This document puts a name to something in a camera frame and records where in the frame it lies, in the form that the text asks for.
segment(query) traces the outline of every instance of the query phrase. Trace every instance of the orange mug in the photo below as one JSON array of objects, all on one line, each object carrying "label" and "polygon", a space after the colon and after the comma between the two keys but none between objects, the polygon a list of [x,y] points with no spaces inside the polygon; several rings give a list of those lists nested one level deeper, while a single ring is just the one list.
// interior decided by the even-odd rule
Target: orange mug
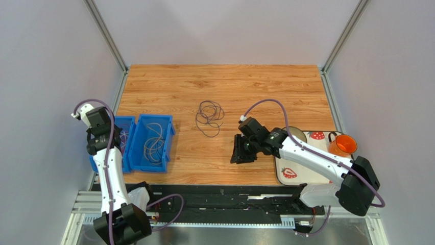
[{"label": "orange mug", "polygon": [[[331,134],[335,136],[334,141],[331,140]],[[350,156],[358,148],[356,141],[346,134],[337,135],[336,132],[330,132],[328,139],[330,143],[328,151],[340,157]]]}]

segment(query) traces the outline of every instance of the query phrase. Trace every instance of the strawberry print tray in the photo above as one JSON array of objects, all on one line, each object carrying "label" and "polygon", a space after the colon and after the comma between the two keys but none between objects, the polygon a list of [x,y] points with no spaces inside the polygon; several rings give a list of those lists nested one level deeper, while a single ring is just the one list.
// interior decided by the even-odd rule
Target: strawberry print tray
[{"label": "strawberry print tray", "polygon": [[[307,137],[307,143],[316,148],[319,148],[324,151],[328,151],[329,141],[328,134],[330,131],[304,131],[305,136]],[[283,185],[299,185],[302,183],[308,184],[326,184],[329,183],[329,180],[320,174],[312,171],[309,168],[306,168],[298,163],[274,158],[276,176],[278,181]]]}]

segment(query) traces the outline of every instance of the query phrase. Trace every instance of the blue bin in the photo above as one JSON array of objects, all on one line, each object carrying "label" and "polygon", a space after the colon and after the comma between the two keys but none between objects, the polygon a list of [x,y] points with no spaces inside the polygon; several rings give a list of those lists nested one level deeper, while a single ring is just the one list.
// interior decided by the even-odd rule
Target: blue bin
[{"label": "blue bin", "polygon": [[[159,124],[162,127],[162,138],[164,140],[163,147],[159,147],[159,152],[155,151],[153,158],[159,161],[152,162],[150,157],[144,154],[144,145],[150,138],[158,138],[159,134],[150,130],[149,127],[160,131]],[[136,131],[133,136],[133,142],[129,152],[130,168],[143,172],[165,172],[167,173],[167,165],[171,160],[169,154],[171,152],[172,138],[175,135],[174,125],[171,115],[149,115],[141,114],[137,121]]]},{"label": "blue bin", "polygon": [[[133,141],[132,136],[136,129],[135,121],[135,116],[115,116],[115,125],[123,129],[121,131],[121,153],[123,155],[122,169],[124,173],[131,173],[131,168],[128,161],[128,153],[131,142]],[[98,172],[92,156],[89,156],[89,161],[91,162],[92,169],[95,172]]]}]

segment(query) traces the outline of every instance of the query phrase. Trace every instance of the strawberry print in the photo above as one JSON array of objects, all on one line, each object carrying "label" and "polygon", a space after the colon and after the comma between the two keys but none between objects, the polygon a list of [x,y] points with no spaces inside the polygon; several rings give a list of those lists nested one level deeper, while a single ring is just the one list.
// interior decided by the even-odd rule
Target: strawberry print
[{"label": "strawberry print", "polygon": [[281,170],[282,175],[284,175],[284,177],[286,177],[287,179],[293,179],[296,178],[298,175],[291,169],[291,168],[282,168]]},{"label": "strawberry print", "polygon": [[308,135],[312,139],[321,140],[325,138],[325,134],[323,132],[309,132]]}]

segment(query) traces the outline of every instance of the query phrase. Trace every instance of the wooden table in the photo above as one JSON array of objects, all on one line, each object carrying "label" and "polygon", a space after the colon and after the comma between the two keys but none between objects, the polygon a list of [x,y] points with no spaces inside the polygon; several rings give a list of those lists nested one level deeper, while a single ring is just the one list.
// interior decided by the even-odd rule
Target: wooden table
[{"label": "wooden table", "polygon": [[[173,115],[176,135],[167,174],[125,174],[127,183],[278,185],[272,156],[258,154],[247,164],[230,164],[242,114],[261,99],[282,102],[291,126],[334,131],[331,112],[314,65],[133,65],[118,115]],[[195,116],[202,101],[225,111],[220,134],[208,138]],[[284,127],[280,107],[257,106],[250,116],[269,130]],[[216,129],[205,127],[208,133]]]}]

